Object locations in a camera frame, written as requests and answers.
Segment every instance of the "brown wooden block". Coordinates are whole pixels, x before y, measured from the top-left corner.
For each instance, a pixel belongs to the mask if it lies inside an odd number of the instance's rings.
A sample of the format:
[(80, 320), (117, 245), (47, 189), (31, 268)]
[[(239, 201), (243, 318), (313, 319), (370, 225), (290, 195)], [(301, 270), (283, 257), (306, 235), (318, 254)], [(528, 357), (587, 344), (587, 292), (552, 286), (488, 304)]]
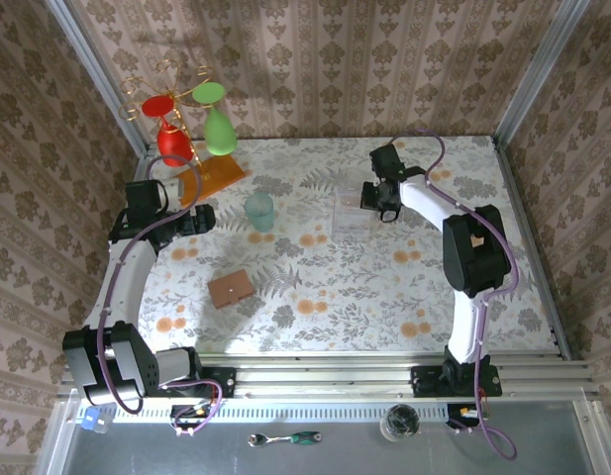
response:
[(255, 293), (244, 269), (210, 281), (208, 291), (216, 309), (236, 304)]

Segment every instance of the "table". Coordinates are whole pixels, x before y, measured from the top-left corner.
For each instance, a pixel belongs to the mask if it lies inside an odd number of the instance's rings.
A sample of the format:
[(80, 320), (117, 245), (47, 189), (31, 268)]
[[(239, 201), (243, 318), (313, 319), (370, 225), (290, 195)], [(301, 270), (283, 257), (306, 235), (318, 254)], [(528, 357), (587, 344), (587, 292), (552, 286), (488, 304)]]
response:
[[(489, 350), (557, 352), (490, 138), (445, 141), (433, 182), (468, 205), (496, 206), (519, 265), (517, 292), (490, 307)], [(441, 234), (404, 210), (397, 223), (378, 224), (367, 244), (330, 240), (339, 171), (370, 171), (369, 152), (386, 142), (240, 141), (234, 157), (247, 177), (206, 200), (216, 228), (175, 240), (149, 276), (140, 332), (152, 349), (442, 352), (454, 296), (443, 273)], [(395, 144), (407, 166), (425, 169), (440, 151), (432, 138)], [(161, 166), (154, 176), (165, 174)], [(245, 216), (243, 204), (255, 191), (274, 200), (271, 233), (255, 232)], [(207, 283), (239, 269), (255, 295), (216, 310)]]

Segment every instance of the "purple cable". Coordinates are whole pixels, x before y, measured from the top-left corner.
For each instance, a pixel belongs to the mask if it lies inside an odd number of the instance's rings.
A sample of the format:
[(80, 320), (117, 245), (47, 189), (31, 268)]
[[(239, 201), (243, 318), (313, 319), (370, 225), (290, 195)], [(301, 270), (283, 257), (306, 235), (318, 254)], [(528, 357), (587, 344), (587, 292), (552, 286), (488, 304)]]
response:
[[(222, 391), (222, 386), (221, 384), (219, 384), (217, 381), (213, 381), (211, 379), (198, 379), (197, 381), (190, 381), (190, 382), (176, 382), (176, 383), (170, 383), (170, 384), (165, 384), (162, 385), (162, 387), (166, 387), (166, 388), (186, 388), (188, 386), (197, 386), (198, 384), (208, 384), (210, 386), (213, 386), (215, 388), (217, 388), (217, 401), (215, 403), (215, 406), (213, 406), (210, 410), (210, 413), (208, 413), (208, 416), (206, 416), (206, 419), (204, 421), (201, 422), (201, 424), (199, 424), (197, 427), (192, 427), (190, 430), (192, 430), (192, 433), (197, 433), (200, 429), (202, 429), (204, 426), (206, 426), (208, 424), (208, 422), (213, 419), (215, 417), (215, 415), (219, 412), (219, 409), (222, 405), (222, 398), (223, 398), (223, 391)], [(179, 420), (182, 418), (182, 415), (185, 414), (188, 410), (193, 409), (195, 406), (185, 406), (183, 407), (175, 416), (175, 419), (173, 420), (173, 426), (175, 428), (177, 428), (177, 423), (179, 422)]]
[[(512, 277), (512, 282), (510, 282), (510, 285), (505, 289), (496, 289), (492, 292), (484, 294), (481, 298), (483, 305), (481, 306), (481, 309), (479, 310), (478, 323), (476, 326), (476, 336), (475, 336), (476, 342), (477, 342), (477, 348), (476, 348), (476, 359), (474, 361), (474, 403), (476, 405), (476, 411), (479, 414), (479, 425), (481, 426), (480, 430), (483, 431), (483, 434), (485, 435), (485, 439), (487, 440), (487, 442), (494, 449), (494, 451), (498, 453), (501, 457), (505, 458), (506, 460), (513, 461), (513, 460), (516, 460), (516, 457), (518, 454), (516, 450), (516, 445), (514, 445), (514, 442), (510, 439), (510, 437), (505, 432), (497, 428), (487, 427), (485, 425), (485, 421), (483, 420), (483, 410), (481, 408), (481, 396), (479, 394), (479, 389), (480, 389), (479, 375), (481, 371), (481, 364), (480, 364), (481, 363), (481, 347), (483, 346), (483, 334), (485, 331), (485, 318), (487, 314), (488, 301), (494, 297), (498, 297), (499, 295), (510, 294), (514, 292), (514, 290), (516, 290), (516, 287), (519, 285), (519, 271), (516, 265), (516, 258), (514, 257), (514, 253), (512, 252), (512, 249), (510, 249), (510, 245), (508, 244), (507, 239), (505, 239), (505, 237), (503, 237), (503, 235), (494, 226), (492, 226), (482, 216), (479, 216), (477, 213), (475, 213), (472, 209), (460, 203), (458, 200), (449, 196), (444, 191), (440, 190), (439, 188), (437, 188), (435, 185), (431, 183), (431, 179), (430, 179), (431, 171), (433, 171), (433, 169), (435, 169), (435, 167), (437, 167), (441, 163), (441, 161), (444, 159), (444, 156), (446, 155), (446, 144), (444, 143), (444, 140), (440, 136), (435, 134), (433, 131), (429, 131), (427, 129), (415, 129), (413, 131), (410, 131), (410, 133), (420, 133), (420, 134), (434, 137), (440, 143), (440, 146), (442, 148), (442, 152), (440, 153), (439, 158), (435, 160), (431, 166), (428, 167), (424, 175), (424, 179), (425, 179), (426, 186), (428, 187), (428, 189), (431, 190), (433, 193), (435, 193), (440, 198), (442, 198), (443, 200), (455, 206), (456, 208), (470, 214), (473, 218), (475, 218), (478, 222), (480, 222), (484, 227), (486, 227), (492, 233), (492, 235), (496, 238), (496, 240), (499, 241), (499, 243), (501, 244), (501, 247), (503, 248), (503, 251), (505, 252), (505, 255), (507, 255), (507, 258), (510, 261), (510, 265), (511, 265), (510, 275)], [(405, 136), (396, 136), (393, 139), (391, 139), (389, 143), (393, 143), (395, 140), (397, 140), (400, 137), (405, 137)], [(490, 438), (491, 433), (494, 433), (495, 435), (498, 435), (502, 439), (506, 440), (511, 445), (514, 453), (512, 455), (509, 455), (503, 452), (500, 448), (498, 448), (496, 444), (494, 443), (494, 441)]]
[(107, 365), (107, 359), (105, 358), (105, 343), (103, 342), (103, 335), (105, 332), (105, 322), (107, 321), (107, 317), (109, 316), (109, 312), (107, 311), (107, 309), (109, 309), (109, 306), (111, 305), (111, 299), (114, 294), (114, 288), (116, 287), (116, 282), (118, 281), (118, 276), (120, 275), (120, 271), (123, 268), (123, 265), (125, 264), (125, 259), (127, 258), (127, 255), (129, 255), (129, 251), (131, 250), (131, 248), (145, 234), (151, 232), (158, 226), (164, 225), (166, 223), (170, 223), (171, 221), (176, 220), (180, 216), (188, 213), (193, 208), (193, 206), (195, 206), (195, 203), (197, 203), (197, 201), (199, 200), (199, 195), (201, 194), (201, 191), (202, 191), (202, 178), (199, 172), (197, 171), (197, 169), (194, 166), (192, 166), (192, 162), (190, 160), (187, 160), (183, 156), (161, 155), (157, 158), (154, 158), (153, 160), (149, 162), (149, 165), (147, 167), (147, 177), (151, 178), (151, 170), (153, 168), (153, 165), (156, 162), (163, 160), (165, 158), (174, 158), (177, 160), (182, 160), (186, 165), (190, 167), (191, 170), (193, 170), (193, 172), (195, 173), (195, 179), (197, 180), (197, 192), (195, 193), (195, 197), (191, 201), (190, 205), (178, 211), (177, 213), (174, 213), (173, 215), (167, 216), (165, 218), (162, 218), (159, 221), (156, 221), (155, 223), (148, 225), (142, 231), (137, 233), (136, 236), (133, 239), (131, 239), (129, 243), (127, 244), (127, 246), (123, 249), (123, 251), (120, 254), (120, 257), (118, 258), (118, 262), (116, 263), (116, 267), (114, 268), (114, 272), (111, 275), (111, 278), (109, 279), (109, 286), (107, 287), (107, 294), (105, 295), (103, 310), (100, 313), (100, 321), (98, 322), (98, 330), (96, 331), (96, 350), (98, 351), (98, 361), (100, 363), (100, 369), (103, 372), (103, 379), (105, 380), (105, 385), (107, 386), (107, 389), (109, 389), (109, 392), (111, 393), (111, 395), (114, 397), (114, 400), (116, 401), (116, 403), (118, 403), (118, 406), (123, 408), (127, 413), (133, 414), (133, 415), (138, 414), (143, 409), (143, 400), (142, 398), (138, 400), (138, 407), (135, 409), (131, 409), (129, 406), (125, 404), (125, 402), (120, 397), (120, 394), (118, 393), (118, 389), (116, 388), (114, 381), (112, 380), (111, 373), (109, 371), (109, 366)]

